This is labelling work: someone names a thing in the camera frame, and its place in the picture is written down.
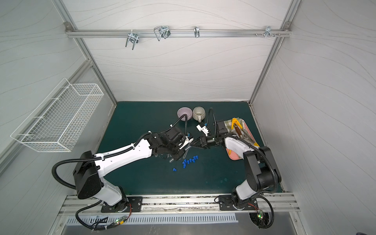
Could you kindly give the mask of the test tube nine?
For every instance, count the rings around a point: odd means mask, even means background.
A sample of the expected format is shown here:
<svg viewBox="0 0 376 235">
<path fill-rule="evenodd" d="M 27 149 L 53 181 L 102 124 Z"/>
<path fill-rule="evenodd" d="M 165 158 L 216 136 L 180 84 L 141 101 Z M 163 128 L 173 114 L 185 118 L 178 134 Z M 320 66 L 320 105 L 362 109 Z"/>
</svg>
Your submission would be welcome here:
<svg viewBox="0 0 376 235">
<path fill-rule="evenodd" d="M 184 155 L 183 155 L 183 159 L 186 159 L 188 152 L 189 152 L 189 149 L 186 149 L 186 150 L 185 150 L 185 153 L 184 153 Z"/>
</svg>

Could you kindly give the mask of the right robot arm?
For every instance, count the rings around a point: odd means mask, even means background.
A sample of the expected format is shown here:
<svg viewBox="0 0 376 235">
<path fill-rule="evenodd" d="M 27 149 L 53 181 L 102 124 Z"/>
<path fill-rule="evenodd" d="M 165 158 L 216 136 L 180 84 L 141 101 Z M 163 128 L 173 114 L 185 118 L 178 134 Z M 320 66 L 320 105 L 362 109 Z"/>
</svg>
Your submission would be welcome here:
<svg viewBox="0 0 376 235">
<path fill-rule="evenodd" d="M 243 210 L 264 193 L 276 193 L 282 180 L 273 153 L 268 147 L 261 147 L 255 140 L 246 122 L 241 118 L 214 123 L 214 133 L 208 124 L 196 126 L 203 133 L 193 146 L 208 149 L 223 146 L 233 161 L 243 160 L 245 180 L 235 187 L 229 204 L 236 210 Z"/>
</svg>

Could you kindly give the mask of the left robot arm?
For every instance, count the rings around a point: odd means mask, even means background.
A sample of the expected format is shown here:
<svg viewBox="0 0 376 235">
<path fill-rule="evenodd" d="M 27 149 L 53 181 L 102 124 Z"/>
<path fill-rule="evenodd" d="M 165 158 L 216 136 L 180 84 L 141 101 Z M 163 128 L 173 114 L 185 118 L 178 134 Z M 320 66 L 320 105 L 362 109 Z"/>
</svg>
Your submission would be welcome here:
<svg viewBox="0 0 376 235">
<path fill-rule="evenodd" d="M 110 206 L 126 201 L 126 195 L 119 186 L 105 179 L 113 171 L 133 162 L 147 159 L 155 155 L 170 155 L 175 161 L 186 152 L 186 147 L 193 137 L 172 126 L 162 132 L 148 132 L 125 147 L 116 150 L 93 154 L 84 152 L 78 159 L 67 159 L 52 167 L 53 178 L 63 186 L 74 189 L 78 199 L 96 198 Z M 75 164 L 73 170 L 74 184 L 63 180 L 57 169 L 65 164 Z"/>
</svg>

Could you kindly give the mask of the grey ribbed mug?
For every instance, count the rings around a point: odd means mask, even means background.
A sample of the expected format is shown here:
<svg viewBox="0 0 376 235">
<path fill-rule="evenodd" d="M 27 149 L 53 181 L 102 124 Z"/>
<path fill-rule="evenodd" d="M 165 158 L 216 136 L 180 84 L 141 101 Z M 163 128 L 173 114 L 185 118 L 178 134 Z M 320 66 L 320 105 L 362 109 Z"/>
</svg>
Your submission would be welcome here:
<svg viewBox="0 0 376 235">
<path fill-rule="evenodd" d="M 203 107 L 197 106 L 193 109 L 193 119 L 201 123 L 206 116 L 206 111 Z"/>
</svg>

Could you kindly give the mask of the pink tray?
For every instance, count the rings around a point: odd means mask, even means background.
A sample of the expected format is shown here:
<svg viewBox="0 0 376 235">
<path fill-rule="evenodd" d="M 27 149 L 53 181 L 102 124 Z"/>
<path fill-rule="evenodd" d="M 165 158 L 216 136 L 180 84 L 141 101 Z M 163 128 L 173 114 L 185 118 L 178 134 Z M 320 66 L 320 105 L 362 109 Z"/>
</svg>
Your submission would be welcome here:
<svg viewBox="0 0 376 235">
<path fill-rule="evenodd" d="M 247 124 L 243 130 L 241 130 L 243 133 L 243 137 L 239 138 L 236 131 L 229 132 L 231 136 L 237 137 L 238 139 L 235 140 L 234 138 L 225 137 L 224 138 L 224 145 L 226 148 L 226 151 L 228 153 L 228 156 L 231 160 L 240 160 L 243 159 L 243 153 L 247 151 L 253 151 L 252 148 L 250 148 L 248 145 L 244 144 L 243 142 L 239 141 L 239 139 L 244 140 L 245 142 L 249 143 L 250 145 L 253 145 L 254 147 L 260 148 L 258 143 L 256 142 L 254 136 L 252 135 L 251 131 L 249 130 Z"/>
</svg>

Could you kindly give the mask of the purple bowl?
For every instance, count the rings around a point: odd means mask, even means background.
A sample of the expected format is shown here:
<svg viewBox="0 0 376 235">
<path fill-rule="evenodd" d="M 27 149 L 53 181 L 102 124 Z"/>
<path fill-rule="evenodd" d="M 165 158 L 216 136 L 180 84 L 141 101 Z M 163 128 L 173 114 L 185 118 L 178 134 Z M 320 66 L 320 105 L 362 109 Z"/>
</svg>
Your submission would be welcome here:
<svg viewBox="0 0 376 235">
<path fill-rule="evenodd" d="M 189 107 L 182 107 L 177 111 L 177 116 L 181 121 L 190 120 L 193 116 L 193 111 Z"/>
</svg>

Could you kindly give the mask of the yellow tongs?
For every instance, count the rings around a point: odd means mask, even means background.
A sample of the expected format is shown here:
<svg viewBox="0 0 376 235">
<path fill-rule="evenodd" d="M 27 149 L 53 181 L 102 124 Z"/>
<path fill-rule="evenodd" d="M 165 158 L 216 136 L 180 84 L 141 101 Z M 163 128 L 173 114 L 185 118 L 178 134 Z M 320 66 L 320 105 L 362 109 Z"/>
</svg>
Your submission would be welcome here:
<svg viewBox="0 0 376 235">
<path fill-rule="evenodd" d="M 232 118 L 232 122 L 231 122 L 231 129 L 234 130 L 235 127 L 238 127 L 239 129 L 243 129 L 241 123 L 239 122 L 239 120 L 237 118 Z"/>
</svg>

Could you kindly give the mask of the metal clamp three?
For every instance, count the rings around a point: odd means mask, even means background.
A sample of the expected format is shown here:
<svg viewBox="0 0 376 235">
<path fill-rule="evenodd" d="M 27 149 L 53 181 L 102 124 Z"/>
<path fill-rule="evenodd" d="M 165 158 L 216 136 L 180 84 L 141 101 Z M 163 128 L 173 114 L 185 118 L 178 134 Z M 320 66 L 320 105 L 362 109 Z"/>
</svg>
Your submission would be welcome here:
<svg viewBox="0 0 376 235">
<path fill-rule="evenodd" d="M 194 30 L 194 36 L 195 36 L 195 38 L 199 38 L 199 37 L 200 37 L 199 27 L 198 27 L 198 26 L 195 26 L 195 27 L 193 28 L 193 30 Z"/>
</svg>

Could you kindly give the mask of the metal clamp one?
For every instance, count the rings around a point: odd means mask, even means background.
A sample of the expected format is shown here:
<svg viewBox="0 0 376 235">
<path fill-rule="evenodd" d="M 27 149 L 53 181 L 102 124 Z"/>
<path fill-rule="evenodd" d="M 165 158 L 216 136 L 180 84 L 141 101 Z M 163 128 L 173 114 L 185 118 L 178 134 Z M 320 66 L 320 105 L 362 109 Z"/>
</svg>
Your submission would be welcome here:
<svg viewBox="0 0 376 235">
<path fill-rule="evenodd" d="M 133 31 L 131 31 L 128 35 L 127 35 L 127 39 L 126 39 L 126 43 L 125 43 L 125 47 L 127 47 L 128 45 L 132 45 L 132 50 L 134 50 L 135 46 L 139 43 L 139 36 L 134 33 Z"/>
</svg>

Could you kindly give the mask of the metal clamp two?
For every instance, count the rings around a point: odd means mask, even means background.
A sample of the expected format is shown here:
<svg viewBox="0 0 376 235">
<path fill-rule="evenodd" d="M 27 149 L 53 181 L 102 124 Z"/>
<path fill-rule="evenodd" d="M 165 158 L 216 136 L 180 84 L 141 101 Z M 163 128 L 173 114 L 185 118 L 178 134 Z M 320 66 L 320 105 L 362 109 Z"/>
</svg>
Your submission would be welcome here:
<svg viewBox="0 0 376 235">
<path fill-rule="evenodd" d="M 171 35 L 169 27 L 165 25 L 157 26 L 153 29 L 153 31 L 158 41 L 160 41 L 162 38 L 166 39 Z"/>
</svg>

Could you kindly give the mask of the metal clamp four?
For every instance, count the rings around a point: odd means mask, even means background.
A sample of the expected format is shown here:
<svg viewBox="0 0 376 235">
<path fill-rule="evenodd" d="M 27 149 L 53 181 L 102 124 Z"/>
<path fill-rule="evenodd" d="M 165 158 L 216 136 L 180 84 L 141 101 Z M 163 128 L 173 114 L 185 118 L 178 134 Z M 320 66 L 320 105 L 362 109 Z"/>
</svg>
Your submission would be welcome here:
<svg viewBox="0 0 376 235">
<path fill-rule="evenodd" d="M 264 30 L 263 33 L 255 33 L 255 36 L 256 37 L 264 37 L 264 38 L 267 38 L 267 37 L 279 37 L 280 36 L 280 33 L 275 33 L 275 32 L 272 32 L 272 29 L 270 26 L 267 26 Z"/>
</svg>

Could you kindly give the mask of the aluminium cross bar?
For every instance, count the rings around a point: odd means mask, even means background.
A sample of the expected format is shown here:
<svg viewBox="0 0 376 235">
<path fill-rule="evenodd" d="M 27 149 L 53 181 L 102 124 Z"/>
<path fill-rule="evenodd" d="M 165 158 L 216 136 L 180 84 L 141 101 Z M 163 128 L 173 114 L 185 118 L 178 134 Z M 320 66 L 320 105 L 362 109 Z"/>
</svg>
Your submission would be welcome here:
<svg viewBox="0 0 376 235">
<path fill-rule="evenodd" d="M 199 29 L 199 38 L 250 38 L 256 37 L 255 33 L 263 33 L 262 29 Z M 144 30 L 74 30 L 66 32 L 69 38 L 127 38 L 133 31 L 139 38 L 156 38 L 152 29 Z M 170 29 L 170 38 L 195 38 L 193 29 Z M 272 29 L 272 32 L 280 33 L 279 37 L 289 37 L 290 30 Z"/>
</svg>

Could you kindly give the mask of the brown handled utensil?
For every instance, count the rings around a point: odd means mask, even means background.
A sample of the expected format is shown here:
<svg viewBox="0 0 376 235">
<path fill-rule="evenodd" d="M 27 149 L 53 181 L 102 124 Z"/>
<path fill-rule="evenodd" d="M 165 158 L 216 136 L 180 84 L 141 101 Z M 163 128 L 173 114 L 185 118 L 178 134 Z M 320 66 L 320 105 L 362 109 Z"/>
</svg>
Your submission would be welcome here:
<svg viewBox="0 0 376 235">
<path fill-rule="evenodd" d="M 243 133 L 237 124 L 234 124 L 234 130 L 236 131 L 239 138 L 243 137 Z"/>
</svg>

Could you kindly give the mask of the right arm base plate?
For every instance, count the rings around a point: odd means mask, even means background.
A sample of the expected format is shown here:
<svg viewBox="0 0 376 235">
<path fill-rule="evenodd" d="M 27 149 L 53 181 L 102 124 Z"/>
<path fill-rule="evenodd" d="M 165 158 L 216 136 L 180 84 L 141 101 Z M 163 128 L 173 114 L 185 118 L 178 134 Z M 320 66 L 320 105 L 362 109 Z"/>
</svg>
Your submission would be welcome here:
<svg viewBox="0 0 376 235">
<path fill-rule="evenodd" d="M 214 199 L 221 211 L 256 211 L 257 201 L 240 200 L 233 195 L 219 195 Z"/>
</svg>

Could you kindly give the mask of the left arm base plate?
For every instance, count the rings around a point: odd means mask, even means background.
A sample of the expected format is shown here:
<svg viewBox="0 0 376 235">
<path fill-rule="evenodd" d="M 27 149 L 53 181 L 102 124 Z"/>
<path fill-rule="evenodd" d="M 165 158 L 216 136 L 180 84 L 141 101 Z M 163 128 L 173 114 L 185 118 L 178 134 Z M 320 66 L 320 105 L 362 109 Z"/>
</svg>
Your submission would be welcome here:
<svg viewBox="0 0 376 235">
<path fill-rule="evenodd" d="M 142 196 L 130 196 L 122 199 L 113 206 L 106 203 L 101 208 L 102 213 L 140 212 L 142 207 Z"/>
</svg>

